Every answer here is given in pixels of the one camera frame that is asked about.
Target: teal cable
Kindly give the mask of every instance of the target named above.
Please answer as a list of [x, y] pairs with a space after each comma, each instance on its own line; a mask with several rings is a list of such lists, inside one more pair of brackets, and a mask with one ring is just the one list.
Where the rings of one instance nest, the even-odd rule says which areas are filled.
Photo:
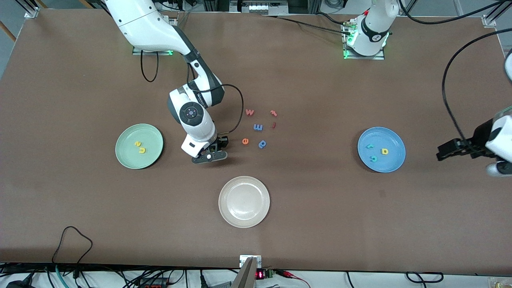
[[59, 267], [57, 267], [57, 265], [55, 265], [55, 273], [57, 273], [57, 277], [59, 277], [59, 280], [60, 282], [64, 285], [65, 288], [69, 288], [69, 286], [66, 284], [66, 282], [64, 281], [64, 279], [62, 278], [62, 276], [60, 275], [60, 272], [59, 272]]

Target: gray floor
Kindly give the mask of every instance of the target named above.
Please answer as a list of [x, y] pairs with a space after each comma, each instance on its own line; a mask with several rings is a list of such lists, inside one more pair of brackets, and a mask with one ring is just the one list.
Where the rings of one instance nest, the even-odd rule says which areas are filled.
[[[49, 8], [73, 9], [84, 8], [78, 0], [42, 0]], [[492, 3], [492, 0], [458, 0], [463, 13], [468, 13]], [[359, 14], [366, 10], [371, 0], [349, 0], [347, 7], [337, 11], [337, 14]], [[322, 5], [321, 11], [326, 13], [335, 12], [326, 5]], [[457, 16], [453, 0], [419, 0], [411, 14], [417, 16]], [[15, 0], [0, 0], [0, 20], [7, 28], [17, 36], [24, 22], [25, 11]], [[504, 29], [512, 27], [512, 9], [509, 9], [497, 21], [497, 28]], [[512, 33], [500, 35], [503, 49], [508, 51], [512, 48]], [[9, 56], [14, 47], [14, 42], [4, 33], [0, 32], [0, 78], [9, 61]]]

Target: blue plate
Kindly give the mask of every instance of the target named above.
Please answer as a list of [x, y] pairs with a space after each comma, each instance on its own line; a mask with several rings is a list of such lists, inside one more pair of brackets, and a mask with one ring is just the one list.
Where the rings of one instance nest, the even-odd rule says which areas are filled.
[[368, 168], [381, 173], [396, 171], [406, 160], [406, 147], [402, 139], [384, 127], [364, 131], [357, 142], [357, 152]]

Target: black circular joint cover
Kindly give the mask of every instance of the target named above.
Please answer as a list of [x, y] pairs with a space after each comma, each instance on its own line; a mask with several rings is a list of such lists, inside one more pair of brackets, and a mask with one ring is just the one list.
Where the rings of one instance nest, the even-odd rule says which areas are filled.
[[190, 126], [197, 126], [203, 121], [203, 107], [196, 102], [187, 102], [180, 108], [180, 120]]

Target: white plate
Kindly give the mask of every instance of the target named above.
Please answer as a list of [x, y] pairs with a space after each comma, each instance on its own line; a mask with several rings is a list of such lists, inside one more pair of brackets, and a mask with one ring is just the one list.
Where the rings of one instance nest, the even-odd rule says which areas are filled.
[[270, 208], [268, 190], [258, 179], [240, 176], [224, 185], [219, 196], [222, 218], [238, 228], [258, 225]]

